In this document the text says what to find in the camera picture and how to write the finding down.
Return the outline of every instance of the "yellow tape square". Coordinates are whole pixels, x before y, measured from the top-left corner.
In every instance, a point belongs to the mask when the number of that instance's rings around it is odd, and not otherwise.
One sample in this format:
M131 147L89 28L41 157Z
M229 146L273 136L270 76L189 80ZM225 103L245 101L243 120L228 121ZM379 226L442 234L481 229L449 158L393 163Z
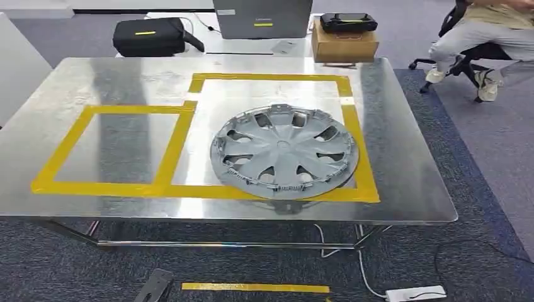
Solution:
M337 84L339 97L352 97L352 88L348 77L341 75L303 75L303 74L193 74L189 91L200 93L204 82L217 80L249 81L333 81ZM128 196L128 197L168 197L168 198L211 198L211 199L251 199L264 198L245 193L231 186L191 186L172 185L174 170L185 143L196 102L185 101L183 106L86 106L71 130L65 136L52 157L39 172L31 184L36 194L75 194L94 196ZM351 132L358 144L360 153L354 173L356 188L341 187L303 201L345 201L379 203L379 197L373 172L369 162L363 132L360 128L354 104L342 104L341 111L345 127ZM54 181L56 173L69 156L85 128L95 114L179 114L169 145L161 160L152 184L121 184L102 182L67 182Z

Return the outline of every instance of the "power strip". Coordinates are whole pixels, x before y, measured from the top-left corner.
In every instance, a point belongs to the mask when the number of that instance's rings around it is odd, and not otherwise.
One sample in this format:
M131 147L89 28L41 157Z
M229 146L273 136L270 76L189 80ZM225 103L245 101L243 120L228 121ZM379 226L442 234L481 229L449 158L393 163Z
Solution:
M385 295L389 302L406 301L445 301L447 295L443 286L425 286L422 288L402 288L386 291Z

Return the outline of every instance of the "white desk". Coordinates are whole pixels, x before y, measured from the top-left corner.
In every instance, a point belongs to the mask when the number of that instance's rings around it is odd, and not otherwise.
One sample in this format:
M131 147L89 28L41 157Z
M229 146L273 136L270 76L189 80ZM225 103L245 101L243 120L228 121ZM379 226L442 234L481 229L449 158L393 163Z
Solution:
M316 16L322 14L312 14L310 21ZM202 22L208 26L212 26L215 29L219 29L219 22L217 21L217 15L215 13L149 13L145 18L188 18L193 23L193 35L204 43L206 53L272 53L277 57L313 57L312 51L312 37L307 35L305 38L300 39L264 39L264 40L225 40L220 33L216 31L209 31ZM191 32L191 24L187 20L183 20L184 27L188 32ZM274 52L272 49L280 42L292 42L295 45L288 50L287 53ZM195 47L186 43L186 51L183 53L177 53L176 57L198 57L203 55Z

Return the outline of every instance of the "black case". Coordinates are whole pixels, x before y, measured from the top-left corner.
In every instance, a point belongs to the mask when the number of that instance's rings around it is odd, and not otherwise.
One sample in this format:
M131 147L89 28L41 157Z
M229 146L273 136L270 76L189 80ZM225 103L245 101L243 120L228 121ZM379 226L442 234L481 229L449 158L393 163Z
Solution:
M374 31L378 23L369 14L323 14L321 26L326 33L363 33Z
M189 34L179 18L121 21L113 46L123 57L172 57L188 42L204 52L204 44Z

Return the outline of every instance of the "office chair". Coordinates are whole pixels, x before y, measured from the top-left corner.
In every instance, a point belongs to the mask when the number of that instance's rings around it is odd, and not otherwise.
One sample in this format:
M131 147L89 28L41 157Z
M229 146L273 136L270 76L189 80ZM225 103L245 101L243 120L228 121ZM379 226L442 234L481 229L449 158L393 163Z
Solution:
M467 6L469 5L470 3L468 3L466 0L456 0L456 6L450 11L450 13L448 13L448 15L443 20L443 24L441 25L441 31L438 34L440 38L446 32L451 30L462 19L467 9ZM511 58L504 52L504 50L502 50L499 45L491 42L484 43L474 48L468 49L462 52L462 55L463 56L459 55L457 57L456 63L453 65L453 67L451 67L446 76L450 76L451 74L454 76L459 76L461 73L464 73L476 88L479 87L479 84L477 83L477 81L475 81L475 71L489 70L489 68L477 64L472 64L472 60L511 60ZM408 66L408 68L410 68L410 70L414 70L415 68L417 68L418 63L435 64L436 62L430 59L416 59ZM432 83L427 82L419 90L419 92L427 93L430 85L432 85ZM483 102L483 100L478 97L475 98L474 101L477 103Z

